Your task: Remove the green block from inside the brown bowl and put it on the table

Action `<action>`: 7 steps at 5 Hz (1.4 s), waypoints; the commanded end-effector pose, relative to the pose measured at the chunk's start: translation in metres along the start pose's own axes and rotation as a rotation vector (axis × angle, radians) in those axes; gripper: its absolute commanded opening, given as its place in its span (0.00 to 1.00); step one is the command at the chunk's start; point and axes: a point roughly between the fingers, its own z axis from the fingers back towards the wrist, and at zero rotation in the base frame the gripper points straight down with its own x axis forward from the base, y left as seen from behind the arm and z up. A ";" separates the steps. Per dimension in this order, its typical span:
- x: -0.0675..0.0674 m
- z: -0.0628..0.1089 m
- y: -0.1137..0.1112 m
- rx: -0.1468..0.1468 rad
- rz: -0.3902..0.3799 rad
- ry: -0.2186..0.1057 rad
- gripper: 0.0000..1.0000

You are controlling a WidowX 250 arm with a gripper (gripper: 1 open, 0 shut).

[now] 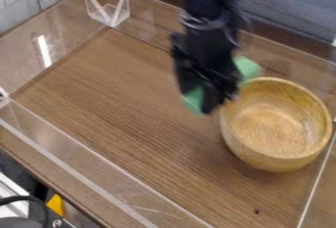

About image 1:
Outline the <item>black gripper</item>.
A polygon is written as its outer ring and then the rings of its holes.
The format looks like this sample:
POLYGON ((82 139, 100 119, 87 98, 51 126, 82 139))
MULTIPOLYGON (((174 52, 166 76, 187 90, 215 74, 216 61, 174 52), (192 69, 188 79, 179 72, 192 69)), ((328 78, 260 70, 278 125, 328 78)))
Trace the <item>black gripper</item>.
MULTIPOLYGON (((187 94, 202 85, 200 73, 212 77, 211 72, 216 72, 230 82, 236 81, 232 54, 239 46, 239 13, 220 11, 211 17, 183 11, 180 22, 186 31, 171 34, 171 56, 180 92, 187 94)), ((228 84, 206 83, 202 112, 211 114, 230 97, 228 84)))

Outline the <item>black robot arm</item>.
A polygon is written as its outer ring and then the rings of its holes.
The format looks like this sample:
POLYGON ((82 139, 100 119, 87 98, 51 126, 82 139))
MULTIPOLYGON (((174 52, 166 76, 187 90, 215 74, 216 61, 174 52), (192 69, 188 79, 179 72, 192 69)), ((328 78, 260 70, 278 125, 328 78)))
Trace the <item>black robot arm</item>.
POLYGON ((210 114, 238 92, 243 74, 234 62, 243 24, 239 0, 183 0, 183 32, 171 34, 179 90, 192 109, 210 114))

